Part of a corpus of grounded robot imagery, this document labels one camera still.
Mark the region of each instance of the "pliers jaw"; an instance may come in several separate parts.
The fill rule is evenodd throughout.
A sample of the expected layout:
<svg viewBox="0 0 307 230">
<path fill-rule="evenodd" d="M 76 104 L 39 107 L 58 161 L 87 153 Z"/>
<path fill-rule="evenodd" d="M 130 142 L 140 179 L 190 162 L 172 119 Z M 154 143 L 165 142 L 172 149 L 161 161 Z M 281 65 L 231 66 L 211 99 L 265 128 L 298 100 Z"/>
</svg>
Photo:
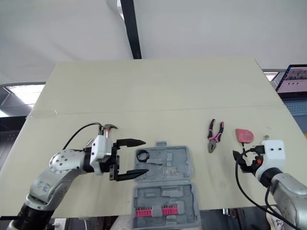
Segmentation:
<svg viewBox="0 0 307 230">
<path fill-rule="evenodd" d="M 208 144 L 208 152 L 212 153 L 215 150 L 216 147 L 216 141 L 215 140 L 210 140 Z"/>
</svg>

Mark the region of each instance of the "black cable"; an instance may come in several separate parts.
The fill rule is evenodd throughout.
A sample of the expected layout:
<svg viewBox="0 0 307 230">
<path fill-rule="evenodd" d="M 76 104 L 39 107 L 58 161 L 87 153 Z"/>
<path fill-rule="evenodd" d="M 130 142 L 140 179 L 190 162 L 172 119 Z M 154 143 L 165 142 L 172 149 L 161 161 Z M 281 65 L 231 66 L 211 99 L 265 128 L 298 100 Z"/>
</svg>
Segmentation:
<svg viewBox="0 0 307 230">
<path fill-rule="evenodd" d="M 102 135 L 103 134 L 103 126 L 102 124 L 98 123 L 98 122 L 92 122 L 89 124 L 84 125 L 83 127 L 79 128 L 77 132 L 75 132 L 72 137 L 67 141 L 66 145 L 63 147 L 63 150 L 66 149 L 66 147 L 69 145 L 69 143 L 71 142 L 71 140 L 84 128 L 89 127 L 89 126 L 93 126 L 93 125 L 98 125 L 98 134 Z"/>
<path fill-rule="evenodd" d="M 269 193 L 270 193 L 270 186 L 268 186 L 267 191 L 266 191 L 266 193 L 265 193 L 264 202 L 265 202 L 267 208 L 269 208 L 273 213 L 279 215 L 279 214 L 272 208 L 272 206 L 271 206 L 271 205 L 269 204 L 269 202 L 268 202 Z"/>
<path fill-rule="evenodd" d="M 240 159 L 243 157 L 243 155 L 245 155 L 245 154 L 248 153 L 248 152 L 252 152 L 252 151 L 253 151 L 253 149 L 249 149 L 249 150 L 247 150 L 247 151 L 241 153 L 240 156 L 236 159 L 236 172 L 235 172 L 235 173 L 236 173 L 236 184 L 238 185 L 238 187 L 239 187 L 241 193 L 246 197 L 247 200 L 249 200 L 251 203 L 253 203 L 256 207 L 260 208 L 262 211 L 267 212 L 267 213 L 271 214 L 272 216 L 275 216 L 275 217 L 281 219 L 283 222 L 285 222 L 285 223 L 288 224 L 290 227 L 292 227 L 292 228 L 294 228 L 294 229 L 296 229 L 296 230 L 301 230 L 301 229 L 299 229 L 298 227 L 296 227 L 295 225 L 293 225 L 291 222 L 287 221 L 285 218 L 283 218 L 282 216 L 280 216 L 278 213 L 275 214 L 275 213 L 273 213 L 273 212 L 268 211 L 268 210 L 265 209 L 264 207 L 260 206 L 259 204 L 257 204 L 255 201 L 253 201 L 253 200 L 244 192 L 244 190 L 243 190 L 243 188 L 241 187 L 240 182 L 239 182 L 239 177 L 238 177 L 238 165 L 239 165 L 239 161 L 240 161 Z"/>
<path fill-rule="evenodd" d="M 294 228 L 294 229 L 298 229 L 298 227 L 296 227 L 295 225 L 293 225 L 290 221 L 288 221 L 287 219 L 285 219 L 283 216 L 281 216 L 278 212 L 276 212 L 273 207 L 269 204 L 268 202 L 268 197 L 269 197 L 269 193 L 270 193 L 270 186 L 268 186 L 267 191 L 265 193 L 265 198 L 264 198 L 264 202 L 267 206 L 267 208 L 269 208 L 274 214 L 275 217 L 277 217 L 278 219 L 282 220 L 283 222 L 285 222 L 287 225 L 289 225 L 290 227 Z"/>
</svg>

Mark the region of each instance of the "ceiling light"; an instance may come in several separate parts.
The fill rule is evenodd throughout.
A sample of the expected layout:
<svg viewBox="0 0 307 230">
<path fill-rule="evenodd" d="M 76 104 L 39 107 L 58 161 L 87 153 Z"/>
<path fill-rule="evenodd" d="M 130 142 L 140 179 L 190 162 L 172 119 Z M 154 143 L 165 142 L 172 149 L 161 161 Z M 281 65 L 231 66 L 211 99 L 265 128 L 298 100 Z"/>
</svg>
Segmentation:
<svg viewBox="0 0 307 230">
<path fill-rule="evenodd" d="M 45 85 L 14 85 L 6 87 L 25 104 L 35 104 Z"/>
</svg>

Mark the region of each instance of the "gray tool case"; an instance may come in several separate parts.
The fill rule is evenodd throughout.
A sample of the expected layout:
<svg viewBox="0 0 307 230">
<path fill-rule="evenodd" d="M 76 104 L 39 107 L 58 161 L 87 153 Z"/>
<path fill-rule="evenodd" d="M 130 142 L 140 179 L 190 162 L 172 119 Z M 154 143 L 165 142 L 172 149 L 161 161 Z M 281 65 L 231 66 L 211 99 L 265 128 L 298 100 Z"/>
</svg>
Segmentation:
<svg viewBox="0 0 307 230">
<path fill-rule="evenodd" d="M 157 142 L 155 148 L 138 149 L 136 154 L 140 150 L 148 151 L 149 159 L 139 162 L 135 158 L 135 169 L 149 171 L 136 178 L 139 184 L 133 189 L 133 229 L 176 230 L 199 226 L 196 191 L 189 181 L 193 173 L 189 149 Z M 136 217 L 140 213 L 147 216 Z"/>
</svg>

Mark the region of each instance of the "beige tabletop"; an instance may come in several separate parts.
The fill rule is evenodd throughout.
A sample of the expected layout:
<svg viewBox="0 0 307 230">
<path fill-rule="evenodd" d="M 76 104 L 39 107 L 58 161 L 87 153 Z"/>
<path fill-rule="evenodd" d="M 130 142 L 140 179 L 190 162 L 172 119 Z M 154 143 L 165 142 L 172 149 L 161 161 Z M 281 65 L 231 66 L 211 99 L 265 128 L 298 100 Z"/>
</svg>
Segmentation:
<svg viewBox="0 0 307 230">
<path fill-rule="evenodd" d="M 224 121 L 225 129 L 209 154 L 208 126 L 213 118 Z M 251 130 L 254 145 L 264 135 L 284 140 L 285 172 L 307 184 L 307 140 L 252 58 L 61 62 L 0 172 L 0 216 L 16 215 L 50 157 L 78 128 L 95 121 L 118 127 L 112 131 L 113 141 L 142 139 L 145 148 L 157 141 L 186 145 L 202 210 L 252 205 L 235 181 L 232 150 L 242 150 L 236 128 Z M 80 149 L 95 136 L 96 127 L 89 127 L 69 148 Z M 121 173 L 133 169 L 136 149 L 119 151 Z M 239 177 L 246 192 L 264 204 L 265 189 L 255 177 Z M 130 214 L 135 185 L 133 180 L 109 181 L 108 173 L 79 176 L 54 217 Z"/>
</svg>

